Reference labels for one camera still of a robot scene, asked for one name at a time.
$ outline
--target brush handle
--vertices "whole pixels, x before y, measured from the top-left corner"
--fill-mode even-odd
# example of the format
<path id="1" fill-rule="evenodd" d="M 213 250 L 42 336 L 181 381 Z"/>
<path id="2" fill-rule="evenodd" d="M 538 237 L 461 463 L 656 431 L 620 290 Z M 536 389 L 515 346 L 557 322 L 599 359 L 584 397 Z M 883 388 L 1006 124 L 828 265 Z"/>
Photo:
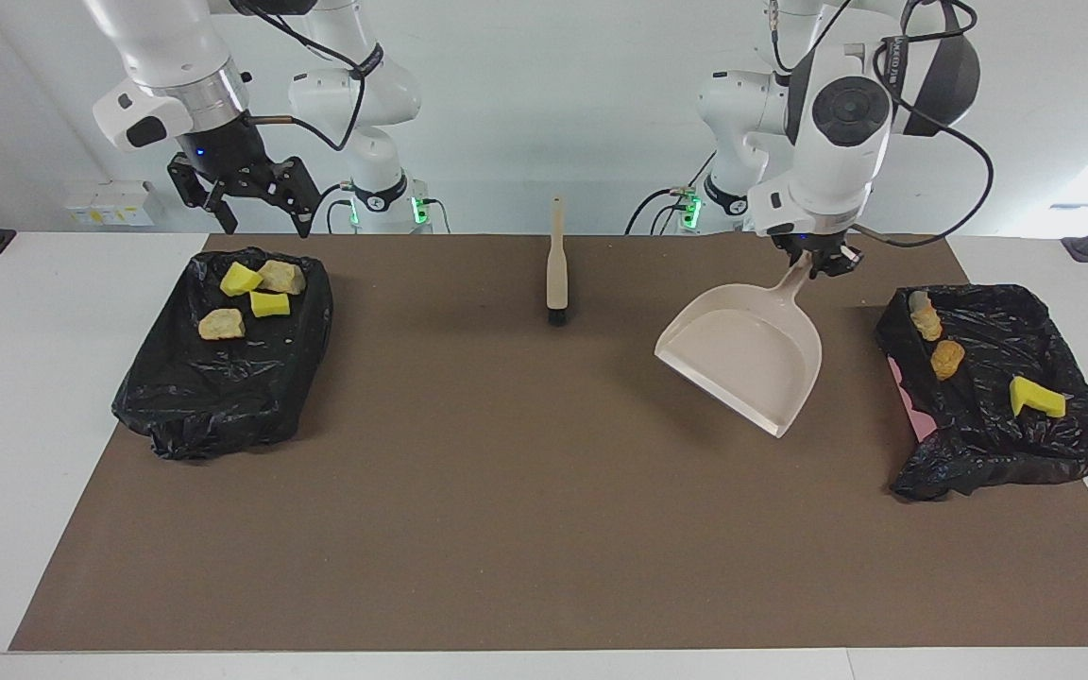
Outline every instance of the brush handle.
<path id="1" fill-rule="evenodd" d="M 804 288 L 804 283 L 808 281 L 808 272 L 813 271 L 813 254 L 802 254 L 800 259 L 787 270 L 787 274 L 778 283 L 772 292 L 780 294 L 784 301 L 795 302 L 795 296 L 800 288 Z"/>
<path id="2" fill-rule="evenodd" d="M 565 199 L 553 198 L 553 238 L 547 251 L 547 308 L 569 307 L 569 263 L 565 258 Z"/>

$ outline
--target sponge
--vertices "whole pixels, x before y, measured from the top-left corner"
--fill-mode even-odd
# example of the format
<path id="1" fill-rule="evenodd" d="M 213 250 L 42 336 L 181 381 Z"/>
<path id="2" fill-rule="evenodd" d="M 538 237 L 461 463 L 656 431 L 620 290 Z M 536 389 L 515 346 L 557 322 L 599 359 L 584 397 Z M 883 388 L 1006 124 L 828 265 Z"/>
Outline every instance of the sponge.
<path id="1" fill-rule="evenodd" d="M 268 260 L 259 268 L 262 283 L 259 288 L 271 289 L 272 293 L 288 293 L 299 296 L 305 292 L 305 272 L 297 265 L 280 260 Z"/>
<path id="2" fill-rule="evenodd" d="M 251 289 L 250 311 L 255 313 L 256 318 L 288 316 L 290 313 L 288 293 L 277 293 L 272 296 L 269 293 L 255 293 Z"/>
<path id="3" fill-rule="evenodd" d="M 1023 412 L 1024 405 L 1043 411 L 1050 418 L 1065 417 L 1065 396 L 1061 392 L 1049 391 L 1023 375 L 1016 375 L 1010 382 L 1010 406 L 1014 409 L 1014 415 L 1018 415 Z"/>
<path id="4" fill-rule="evenodd" d="M 237 297 L 258 288 L 260 283 L 262 276 L 259 272 L 247 269 L 240 262 L 234 262 L 230 265 L 230 271 L 225 272 L 225 279 L 221 280 L 221 293 L 225 293 L 228 297 Z"/>

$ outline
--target white wall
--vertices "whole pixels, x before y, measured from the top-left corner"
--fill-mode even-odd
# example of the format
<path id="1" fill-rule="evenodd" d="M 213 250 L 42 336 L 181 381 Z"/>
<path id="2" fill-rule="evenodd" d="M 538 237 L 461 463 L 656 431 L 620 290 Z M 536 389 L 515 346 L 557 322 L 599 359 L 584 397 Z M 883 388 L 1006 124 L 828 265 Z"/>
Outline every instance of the white wall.
<path id="1" fill-rule="evenodd" d="M 561 193 L 571 227 L 614 233 L 647 190 L 685 182 L 712 150 L 695 95 L 713 70 L 761 67 L 742 42 L 755 1 L 368 7 L 390 55 L 423 83 L 422 116 L 392 133 L 458 232 L 544 232 L 547 201 Z M 994 233 L 1050 202 L 1088 162 L 1088 3 L 975 5 L 984 81 L 962 128 L 999 166 L 991 203 L 973 226 Z M 255 73 L 254 111 L 286 111 L 289 75 L 319 61 L 252 17 L 217 21 L 239 66 Z M 868 26 L 893 27 L 860 13 L 834 30 L 860 39 Z M 123 74 L 82 3 L 0 0 L 0 63 L 17 54 L 18 66 L 0 73 L 1 221 L 69 227 L 57 210 L 61 185 L 102 166 L 116 180 L 154 182 L 172 214 L 164 228 L 215 227 L 172 198 L 163 171 L 173 144 L 125 156 L 100 137 L 90 106 Z M 21 104 L 18 84 L 27 81 L 32 99 Z M 319 184 L 346 175 L 305 133 L 264 132 L 272 156 L 302 156 Z M 888 232 L 940 228 L 970 206 L 980 173 L 953 140 L 894 140 L 865 221 Z M 234 210 L 246 228 L 289 230 L 281 212 L 245 203 Z"/>

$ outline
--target dustpan handle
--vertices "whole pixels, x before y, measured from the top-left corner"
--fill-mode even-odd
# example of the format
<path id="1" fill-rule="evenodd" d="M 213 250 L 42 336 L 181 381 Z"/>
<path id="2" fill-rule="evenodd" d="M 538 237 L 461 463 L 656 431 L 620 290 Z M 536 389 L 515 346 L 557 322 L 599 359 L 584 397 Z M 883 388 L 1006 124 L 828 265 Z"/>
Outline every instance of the dustpan handle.
<path id="1" fill-rule="evenodd" d="M 791 269 L 787 270 L 787 274 L 783 275 L 780 283 L 771 289 L 780 294 L 784 300 L 794 302 L 800 288 L 803 288 L 804 282 L 808 280 L 808 272 L 811 271 L 813 271 L 813 254 L 805 251 L 795 261 L 794 265 L 791 265 Z"/>

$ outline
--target bread piece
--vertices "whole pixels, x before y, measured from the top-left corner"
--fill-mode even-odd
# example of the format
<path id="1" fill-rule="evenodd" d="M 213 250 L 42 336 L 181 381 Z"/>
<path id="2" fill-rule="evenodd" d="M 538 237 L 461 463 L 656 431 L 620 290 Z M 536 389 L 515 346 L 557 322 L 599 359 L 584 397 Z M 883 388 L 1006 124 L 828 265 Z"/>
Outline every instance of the bread piece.
<path id="1" fill-rule="evenodd" d="M 910 320 L 927 343 L 934 343 L 942 336 L 942 322 L 924 289 L 915 289 L 910 294 Z"/>
<path id="2" fill-rule="evenodd" d="M 242 323 L 242 312 L 233 309 L 212 310 L 199 319 L 199 336 L 205 341 L 232 341 L 246 337 L 246 326 Z"/>
<path id="3" fill-rule="evenodd" d="M 262 276 L 262 283 L 259 284 L 261 289 L 288 293 L 289 296 L 299 296 L 305 292 L 305 272 L 288 262 L 268 260 L 259 268 L 259 275 Z"/>
<path id="4" fill-rule="evenodd" d="M 947 380 L 960 370 L 960 362 L 963 362 L 963 345 L 954 339 L 943 339 L 935 346 L 935 353 L 929 356 L 929 366 L 934 368 L 935 375 L 940 380 Z"/>

